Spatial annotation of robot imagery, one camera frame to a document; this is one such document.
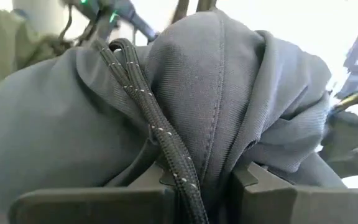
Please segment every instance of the black braided cord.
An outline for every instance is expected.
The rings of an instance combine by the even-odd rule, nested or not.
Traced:
[[[142,110],[153,135],[160,144],[184,204],[188,217],[187,223],[209,223],[194,163],[185,144],[162,113],[151,92],[143,71],[140,69],[134,46],[127,39],[116,39],[110,43],[109,47],[100,41],[96,41],[95,44],[109,63],[108,66],[114,78]],[[113,54],[119,49],[122,50],[125,58],[122,63]]]

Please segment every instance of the gray fabric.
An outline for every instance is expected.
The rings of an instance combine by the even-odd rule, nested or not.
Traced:
[[[346,188],[337,174],[317,153],[310,154],[294,173],[269,169],[270,172],[296,185],[315,185],[329,188]]]
[[[319,143],[329,70],[268,32],[201,12],[139,57],[190,151],[207,209],[246,149],[248,158],[292,173]],[[139,110],[91,48],[12,74],[0,83],[0,211],[30,190],[104,184],[133,161],[146,134]]]

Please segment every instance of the black cable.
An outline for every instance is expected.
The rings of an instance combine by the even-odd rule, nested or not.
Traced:
[[[62,30],[62,32],[59,35],[59,40],[63,40],[67,30],[71,26],[71,23],[73,23],[73,5],[69,4],[68,5],[68,21],[67,21],[66,27]]]
[[[89,21],[88,25],[86,25],[84,29],[84,32],[79,37],[76,38],[76,40],[78,41],[76,46],[81,46],[84,41],[88,40],[94,33],[94,30],[95,30],[95,26],[93,21]]]
[[[134,30],[132,31],[132,44],[136,45],[136,32],[137,29],[134,27]]]
[[[140,69],[134,46],[127,39],[116,39],[110,48],[98,43],[102,56],[108,61],[112,74],[126,93],[137,103],[152,134],[160,144],[187,212],[186,223],[207,224],[208,216],[201,198],[197,173],[190,154],[178,133],[168,122],[152,94],[149,84]],[[117,60],[112,51],[121,49],[125,57]]]
[[[134,29],[139,30],[146,36],[148,42],[153,42],[157,38],[157,32],[154,31],[136,12],[133,14],[129,22],[134,26]]]

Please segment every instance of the blurry background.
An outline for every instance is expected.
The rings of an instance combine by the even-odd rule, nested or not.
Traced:
[[[132,2],[144,20],[154,29],[162,31],[168,26],[178,1]],[[196,11],[196,4],[197,0],[190,0],[188,14]],[[268,30],[274,36],[320,56],[333,74],[328,90],[338,92],[346,82],[349,73],[343,65],[358,36],[358,0],[218,0],[217,7],[250,29]],[[22,9],[32,25],[41,32],[58,34],[68,19],[67,9],[62,8],[58,0],[0,0],[0,8],[7,11]],[[79,36],[87,23],[87,19],[75,11],[66,37]],[[112,37],[131,40],[132,27],[121,24]],[[145,37],[138,32],[136,44],[146,43]],[[348,111],[358,115],[358,105]],[[358,176],[345,178],[344,182],[348,187],[358,187]]]

